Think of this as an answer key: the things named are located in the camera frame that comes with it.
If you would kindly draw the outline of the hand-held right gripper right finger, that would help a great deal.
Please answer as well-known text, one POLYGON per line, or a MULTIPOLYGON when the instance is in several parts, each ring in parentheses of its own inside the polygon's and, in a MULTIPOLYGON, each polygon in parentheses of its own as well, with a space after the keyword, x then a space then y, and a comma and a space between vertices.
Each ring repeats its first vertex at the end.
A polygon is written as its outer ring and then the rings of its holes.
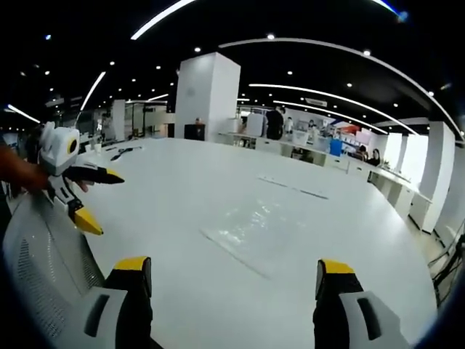
POLYGON ((318 260, 313 312, 316 348, 409 348, 399 317, 363 289, 342 262, 318 260))

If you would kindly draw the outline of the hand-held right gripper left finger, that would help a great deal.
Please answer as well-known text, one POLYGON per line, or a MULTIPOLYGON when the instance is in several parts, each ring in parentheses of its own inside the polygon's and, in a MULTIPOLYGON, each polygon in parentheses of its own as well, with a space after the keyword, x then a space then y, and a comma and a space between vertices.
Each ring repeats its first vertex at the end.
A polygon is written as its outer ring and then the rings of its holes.
POLYGON ((77 304, 67 327, 68 348, 152 348, 151 259, 119 261, 102 286, 77 304))

